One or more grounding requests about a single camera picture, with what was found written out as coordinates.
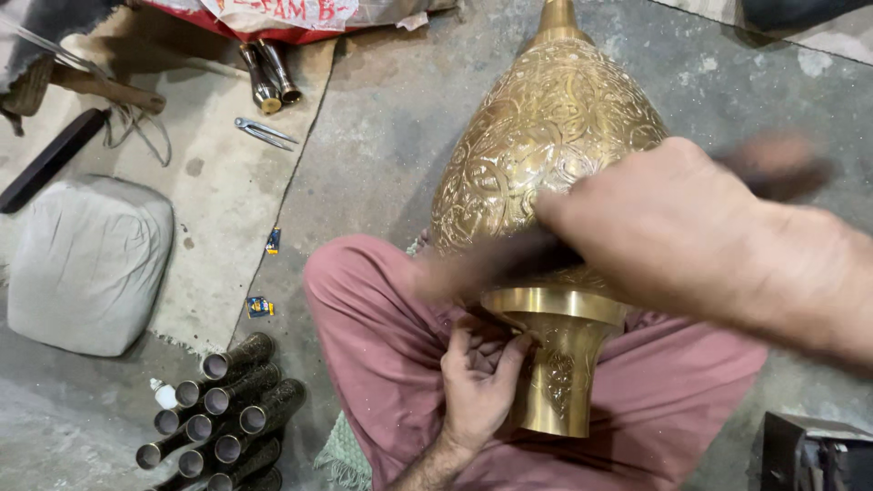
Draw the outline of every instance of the grey cushion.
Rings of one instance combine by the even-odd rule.
[[[173,241],[167,198],[104,176],[46,189],[10,264],[9,325],[98,356],[124,352],[148,323]]]

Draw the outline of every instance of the man's leg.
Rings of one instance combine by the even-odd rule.
[[[327,367],[384,488],[442,424],[439,360],[458,308],[398,292],[411,260],[366,236],[336,239],[306,266]],[[604,350],[591,438],[520,430],[489,445],[458,480],[469,489],[675,488],[739,403],[766,350],[705,323],[647,314]]]
[[[519,430],[461,474],[462,489],[676,489],[754,382],[758,342],[648,313],[595,372],[590,438]]]
[[[412,259],[379,239],[335,239],[306,263],[304,286],[327,369],[355,437],[387,486],[443,423],[440,358],[464,312],[399,292]]]

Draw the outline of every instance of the concrete floor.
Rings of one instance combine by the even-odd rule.
[[[300,281],[306,258],[328,240],[355,232],[408,245],[428,224],[433,190],[470,115],[536,28],[536,2],[466,4],[418,31],[364,31],[338,47],[278,217],[281,250],[264,258],[250,288],[274,302],[277,315],[241,317],[235,334],[237,341],[252,330],[274,335],[282,369],[309,389],[279,463],[285,489],[330,488],[312,461],[340,410],[306,312]],[[577,17],[639,81],[674,135],[715,149],[759,128],[809,128],[843,165],[842,179],[815,204],[873,232],[873,121],[867,117],[873,67],[645,0],[577,0]],[[63,482],[100,491],[155,481],[155,474],[133,470],[135,447],[154,437],[148,379],[181,380],[195,365],[180,349],[148,336],[123,358],[101,360],[0,328],[0,382],[16,395],[0,406],[0,481],[5,488],[16,483],[15,491],[61,489]],[[764,410],[873,430],[871,389],[869,382],[774,352],[685,488],[758,489]],[[51,429],[43,421],[52,422]],[[86,466],[99,467],[102,477],[84,472]]]

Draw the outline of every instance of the green mat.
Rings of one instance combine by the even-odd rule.
[[[407,254],[416,255],[418,241],[416,239],[406,249]],[[369,491],[373,486],[373,469],[367,462],[367,457],[364,457],[358,440],[354,438],[346,413],[342,411],[333,425],[325,447],[315,457],[313,466],[316,469],[330,466],[328,479],[350,491]]]

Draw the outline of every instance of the blurred hand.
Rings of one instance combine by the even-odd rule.
[[[441,362],[446,415],[442,437],[477,453],[509,414],[531,335],[507,335],[466,316],[452,327],[449,350]]]
[[[569,195],[540,193],[535,208],[623,300],[740,323],[763,295],[778,302],[792,280],[827,277],[821,258],[834,248],[821,234],[841,226],[823,211],[757,199],[682,138],[623,158]]]

